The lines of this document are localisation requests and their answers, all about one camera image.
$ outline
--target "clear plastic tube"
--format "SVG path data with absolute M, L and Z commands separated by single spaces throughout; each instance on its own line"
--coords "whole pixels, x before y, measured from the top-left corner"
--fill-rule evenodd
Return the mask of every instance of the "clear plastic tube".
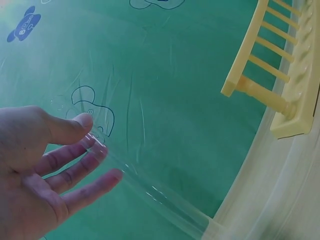
M 75 114 L 80 114 L 81 111 L 75 108 L 74 105 L 68 104 L 68 101 L 63 95 L 55 97 L 51 101 L 51 107 L 57 111 L 54 113 L 56 117 L 65 118 L 67 112 L 72 110 Z M 95 140 L 93 146 L 87 144 L 87 141 Z M 228 231 L 218 223 L 214 222 L 210 217 L 203 214 L 190 203 L 182 199 L 171 189 L 155 182 L 139 166 L 128 161 L 128 157 L 119 150 L 117 144 L 100 131 L 99 128 L 93 126 L 91 132 L 81 141 L 82 145 L 96 155 L 102 154 L 105 151 L 105 145 L 108 148 L 108 161 L 112 161 L 116 168 L 123 172 L 123 180 L 131 188 L 134 189 L 146 203 L 155 209 L 160 215 L 165 217 L 172 224 L 176 225 L 182 231 L 187 233 L 195 240 L 235 240 Z

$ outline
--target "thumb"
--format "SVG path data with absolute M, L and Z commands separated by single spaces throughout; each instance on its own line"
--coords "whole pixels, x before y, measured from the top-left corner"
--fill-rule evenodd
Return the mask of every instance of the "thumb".
M 51 144 L 70 145 L 79 142 L 90 132 L 93 119 L 88 113 L 81 113 L 70 120 L 49 115 L 45 123 L 51 133 Z

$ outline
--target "blue cartoon animal print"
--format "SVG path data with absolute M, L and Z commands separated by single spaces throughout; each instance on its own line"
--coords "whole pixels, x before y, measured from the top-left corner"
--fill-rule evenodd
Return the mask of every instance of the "blue cartoon animal print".
M 18 23 L 15 30 L 10 32 L 10 34 L 8 35 L 6 39 L 8 43 L 15 40 L 15 38 L 18 38 L 19 41 L 23 41 L 29 36 L 29 34 L 41 19 L 40 14 L 33 14 L 35 11 L 35 6 L 31 6 L 25 11 L 22 20 Z
M 179 7 L 185 0 L 129 0 L 130 5 L 135 9 L 146 9 L 151 5 L 156 5 L 165 10 Z
M 83 113 L 92 115 L 94 125 L 104 135 L 110 137 L 115 125 L 114 112 L 107 106 L 95 104 L 96 93 L 90 86 L 84 85 L 78 87 L 71 95 L 72 104 L 75 108 Z M 69 109 L 66 113 L 67 119 L 72 119 L 76 116 L 73 109 Z M 101 142 L 105 143 L 106 139 L 99 132 L 92 130 L 93 135 Z

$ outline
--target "green plastic sheet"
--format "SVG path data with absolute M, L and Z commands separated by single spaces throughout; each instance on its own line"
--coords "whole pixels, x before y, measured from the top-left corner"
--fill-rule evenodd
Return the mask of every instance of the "green plastic sheet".
M 220 94 L 256 5 L 0 1 L 0 107 L 38 105 L 54 114 L 51 100 L 64 95 L 68 104 L 94 115 L 96 126 L 141 171 L 213 217 L 265 111 L 244 94 Z M 266 18 L 287 31 L 278 19 Z M 284 47 L 279 36 L 263 29 L 259 34 Z M 274 67 L 280 64 L 279 56 L 261 46 L 253 52 Z M 256 66 L 248 64 L 245 74 L 273 87 L 275 78 Z M 109 167 L 104 164 L 80 185 Z M 122 183 L 45 237 L 191 238 Z

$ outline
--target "finger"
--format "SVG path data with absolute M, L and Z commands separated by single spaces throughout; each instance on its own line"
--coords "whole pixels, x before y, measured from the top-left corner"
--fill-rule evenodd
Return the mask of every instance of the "finger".
M 50 185 L 51 189 L 58 194 L 62 194 L 72 189 L 84 177 L 95 170 L 107 156 L 107 148 L 105 152 L 97 153 L 89 152 L 80 161 L 57 175 L 48 177 L 45 181 Z
M 93 126 L 93 119 L 88 113 L 81 113 L 71 120 L 47 114 L 44 120 L 51 133 L 51 144 L 75 144 L 79 142 Z
M 62 196 L 68 208 L 68 216 L 70 217 L 111 191 L 121 181 L 122 177 L 123 174 L 120 170 L 112 169 L 95 182 Z
M 87 151 L 82 144 L 84 141 L 87 147 L 92 147 L 95 143 L 93 138 L 86 137 L 85 140 L 82 139 L 81 142 L 76 144 L 65 145 L 56 150 L 50 151 L 42 156 L 40 161 L 34 167 L 34 171 L 40 176 L 54 173 Z

